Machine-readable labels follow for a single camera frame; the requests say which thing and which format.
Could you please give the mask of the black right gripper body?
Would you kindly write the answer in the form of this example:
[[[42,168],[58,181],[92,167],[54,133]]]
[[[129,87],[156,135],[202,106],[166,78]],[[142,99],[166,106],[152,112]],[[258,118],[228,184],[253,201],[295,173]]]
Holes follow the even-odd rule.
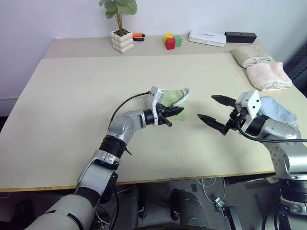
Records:
[[[233,109],[229,115],[230,116],[229,120],[222,128],[221,131],[222,135],[225,136],[230,129],[236,131],[237,126],[241,127],[241,123],[247,115],[248,115],[248,110],[245,107],[243,107],[240,111],[238,111],[236,108]]]

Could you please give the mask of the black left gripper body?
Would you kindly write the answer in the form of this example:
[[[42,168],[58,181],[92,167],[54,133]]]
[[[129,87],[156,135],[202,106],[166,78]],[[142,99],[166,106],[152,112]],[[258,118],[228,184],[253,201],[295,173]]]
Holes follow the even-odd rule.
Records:
[[[158,125],[167,125],[168,127],[172,126],[172,123],[167,119],[171,116],[172,108],[165,107],[161,103],[156,104],[156,112],[158,115]]]

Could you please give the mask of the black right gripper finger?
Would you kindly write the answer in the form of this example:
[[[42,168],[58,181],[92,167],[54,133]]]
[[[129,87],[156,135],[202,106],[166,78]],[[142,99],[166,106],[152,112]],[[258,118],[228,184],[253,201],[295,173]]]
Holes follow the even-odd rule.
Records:
[[[231,106],[231,107],[236,106],[236,100],[233,98],[223,96],[223,95],[212,95],[211,97],[222,105]]]
[[[198,118],[204,122],[206,125],[218,130],[222,135],[226,135],[228,132],[228,129],[226,128],[226,125],[223,125],[219,122],[216,121],[215,118],[207,116],[207,115],[202,115],[202,114],[197,114]]]

